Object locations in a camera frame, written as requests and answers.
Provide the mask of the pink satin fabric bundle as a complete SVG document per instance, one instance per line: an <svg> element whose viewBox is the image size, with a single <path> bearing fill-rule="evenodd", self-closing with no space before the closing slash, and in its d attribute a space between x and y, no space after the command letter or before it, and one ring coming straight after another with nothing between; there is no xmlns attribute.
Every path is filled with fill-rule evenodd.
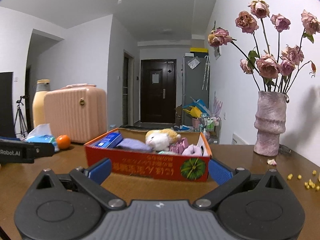
<svg viewBox="0 0 320 240"><path fill-rule="evenodd" d="M187 138L181 138L176 141L174 144L170 145L169 151L182 155L183 151L189 147L189 142Z"/></svg>

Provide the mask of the lilac fuzzy sock roll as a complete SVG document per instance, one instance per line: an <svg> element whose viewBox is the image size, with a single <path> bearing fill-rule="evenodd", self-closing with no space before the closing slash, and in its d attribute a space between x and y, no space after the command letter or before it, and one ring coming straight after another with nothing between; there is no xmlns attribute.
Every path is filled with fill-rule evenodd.
<svg viewBox="0 0 320 240"><path fill-rule="evenodd" d="M202 152L201 147L196 146L194 144L191 144L187 148L184 149L182 155L183 156L202 157L203 152Z"/></svg>

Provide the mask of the light blue plush toy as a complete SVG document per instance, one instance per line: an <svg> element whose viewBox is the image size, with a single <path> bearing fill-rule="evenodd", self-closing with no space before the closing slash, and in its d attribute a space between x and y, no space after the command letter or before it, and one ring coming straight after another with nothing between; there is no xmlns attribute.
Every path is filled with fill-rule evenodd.
<svg viewBox="0 0 320 240"><path fill-rule="evenodd" d="M171 151L159 151L158 154L164 154L164 155L178 155L175 152L171 152Z"/></svg>

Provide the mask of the purple knitted pouch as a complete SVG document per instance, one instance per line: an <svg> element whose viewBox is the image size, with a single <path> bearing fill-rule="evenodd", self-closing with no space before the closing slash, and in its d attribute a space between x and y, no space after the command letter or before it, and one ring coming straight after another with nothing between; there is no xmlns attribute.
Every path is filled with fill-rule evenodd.
<svg viewBox="0 0 320 240"><path fill-rule="evenodd" d="M153 149L144 142L137 139L124 138L117 146L118 149L135 152L152 152Z"/></svg>

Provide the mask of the black tripod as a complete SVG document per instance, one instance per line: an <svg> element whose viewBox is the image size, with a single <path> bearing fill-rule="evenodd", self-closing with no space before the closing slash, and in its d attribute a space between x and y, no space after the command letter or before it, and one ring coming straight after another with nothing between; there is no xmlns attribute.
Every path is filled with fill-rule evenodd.
<svg viewBox="0 0 320 240"><path fill-rule="evenodd" d="M18 127L20 129L20 131L16 133L16 135L20 135L22 138L25 138L28 133L27 124L25 122L25 119L22 113L22 108L21 108L21 106L24 105L23 103L24 99L25 99L25 95L20 96L20 98L16 101L17 111L16 111L15 121L14 121L14 127L16 127L16 124L18 124Z"/></svg>

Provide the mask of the metal utility cart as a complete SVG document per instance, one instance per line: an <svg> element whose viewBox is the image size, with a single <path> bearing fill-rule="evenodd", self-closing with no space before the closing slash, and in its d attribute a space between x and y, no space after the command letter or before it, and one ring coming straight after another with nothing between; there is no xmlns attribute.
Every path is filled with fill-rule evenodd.
<svg viewBox="0 0 320 240"><path fill-rule="evenodd" d="M219 144L221 134L221 118L215 116L200 117L200 131L204 134L209 144Z"/></svg>

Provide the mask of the fallen pink petal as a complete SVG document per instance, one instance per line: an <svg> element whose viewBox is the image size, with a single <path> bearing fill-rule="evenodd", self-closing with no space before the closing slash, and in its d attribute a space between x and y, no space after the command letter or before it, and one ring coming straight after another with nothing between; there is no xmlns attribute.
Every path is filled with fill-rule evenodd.
<svg viewBox="0 0 320 240"><path fill-rule="evenodd" d="M277 162L276 162L275 159L268 159L267 160L267 164L270 165L270 166L276 166Z"/></svg>

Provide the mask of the dried pink roses bouquet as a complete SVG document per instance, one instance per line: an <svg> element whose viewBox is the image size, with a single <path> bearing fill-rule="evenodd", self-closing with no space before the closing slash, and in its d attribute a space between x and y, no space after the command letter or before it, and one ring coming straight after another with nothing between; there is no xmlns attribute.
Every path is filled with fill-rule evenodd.
<svg viewBox="0 0 320 240"><path fill-rule="evenodd" d="M214 25L207 36L208 45L213 48L220 48L228 44L233 45L244 56L240 60L240 68L243 73L253 77L255 83L257 79L255 74L258 74L263 79L263 88L257 85L259 91L278 92L287 95L291 89L297 75L301 69L310 64L311 77L316 76L316 65L311 61L304 61L302 51L302 41L306 38L311 43L314 42L314 36L319 33L319 20L312 13L303 10L301 13L301 22L303 33L300 38L300 43L293 47L286 46L280 48L280 35L283 31L289 30L291 21L281 14L270 14L269 5L263 0L253 0L248 5L250 11L239 12L235 19L235 26L240 28L245 34L253 37L254 48L249 52L244 52L235 42L229 31ZM276 55L271 53L271 47L267 39L264 19L268 18L276 32L277 52Z"/></svg>

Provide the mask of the dark wooden door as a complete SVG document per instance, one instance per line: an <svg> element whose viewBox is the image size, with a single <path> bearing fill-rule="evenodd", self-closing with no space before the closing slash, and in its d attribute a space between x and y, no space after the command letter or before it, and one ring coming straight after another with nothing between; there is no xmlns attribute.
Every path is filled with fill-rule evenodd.
<svg viewBox="0 0 320 240"><path fill-rule="evenodd" d="M176 60L141 61L140 120L173 124L176 114Z"/></svg>

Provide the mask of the yellow box on refrigerator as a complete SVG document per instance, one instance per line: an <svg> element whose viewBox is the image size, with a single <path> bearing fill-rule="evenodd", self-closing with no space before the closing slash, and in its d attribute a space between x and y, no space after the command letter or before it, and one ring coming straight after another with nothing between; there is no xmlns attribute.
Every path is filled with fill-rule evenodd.
<svg viewBox="0 0 320 240"><path fill-rule="evenodd" d="M208 53L208 49L206 49L206 48L194 48L194 47L191 47L191 48L190 48L190 52L191 52L191 53Z"/></svg>

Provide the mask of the pink ridged vase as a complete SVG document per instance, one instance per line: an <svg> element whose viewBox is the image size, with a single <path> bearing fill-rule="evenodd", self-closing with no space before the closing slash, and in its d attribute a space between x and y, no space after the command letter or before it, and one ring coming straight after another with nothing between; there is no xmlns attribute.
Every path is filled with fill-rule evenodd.
<svg viewBox="0 0 320 240"><path fill-rule="evenodd" d="M275 157L279 151L280 135L286 131L286 96L280 92L258 92L254 127L257 140L254 152Z"/></svg>

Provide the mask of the red cardboard box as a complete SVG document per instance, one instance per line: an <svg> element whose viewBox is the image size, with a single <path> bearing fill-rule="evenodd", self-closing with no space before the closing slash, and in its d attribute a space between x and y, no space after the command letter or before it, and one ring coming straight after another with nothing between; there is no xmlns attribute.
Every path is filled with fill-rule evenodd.
<svg viewBox="0 0 320 240"><path fill-rule="evenodd" d="M99 142L113 132L120 133L123 138L137 139L141 142L145 141L146 131L115 128L84 144L87 164L89 166L103 158L108 158L111 160L112 172L114 173L153 179L196 182L206 181L208 178L208 165L212 157L212 151L202 133L182 133L182 137L187 138L189 143L203 148L204 153L202 157L193 157L94 146L94 143Z"/></svg>

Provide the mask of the white hamster plush toy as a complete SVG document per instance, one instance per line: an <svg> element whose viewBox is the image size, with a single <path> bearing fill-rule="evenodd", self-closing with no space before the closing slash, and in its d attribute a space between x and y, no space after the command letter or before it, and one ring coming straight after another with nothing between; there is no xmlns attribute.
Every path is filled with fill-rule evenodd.
<svg viewBox="0 0 320 240"><path fill-rule="evenodd" d="M168 151L180 139L181 135L169 128L150 130L145 135L145 143L157 152Z"/></svg>

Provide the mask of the grey refrigerator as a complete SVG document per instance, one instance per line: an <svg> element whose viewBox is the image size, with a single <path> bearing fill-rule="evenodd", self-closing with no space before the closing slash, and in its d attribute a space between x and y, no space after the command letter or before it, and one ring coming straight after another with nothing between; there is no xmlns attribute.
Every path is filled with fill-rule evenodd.
<svg viewBox="0 0 320 240"><path fill-rule="evenodd" d="M209 90L206 83L203 85L203 77L206 70L207 53L194 53L194 56L183 57L182 67L182 108L192 104L193 100L201 99L204 105L209 104Z"/></svg>

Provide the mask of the blue pocket tissue pack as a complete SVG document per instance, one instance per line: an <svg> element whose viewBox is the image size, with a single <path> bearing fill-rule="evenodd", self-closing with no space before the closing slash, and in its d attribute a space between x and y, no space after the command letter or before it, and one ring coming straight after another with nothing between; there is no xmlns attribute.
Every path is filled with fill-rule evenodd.
<svg viewBox="0 0 320 240"><path fill-rule="evenodd" d="M123 137L118 132L109 133L103 139L92 144L93 147L97 148L115 148L121 141Z"/></svg>

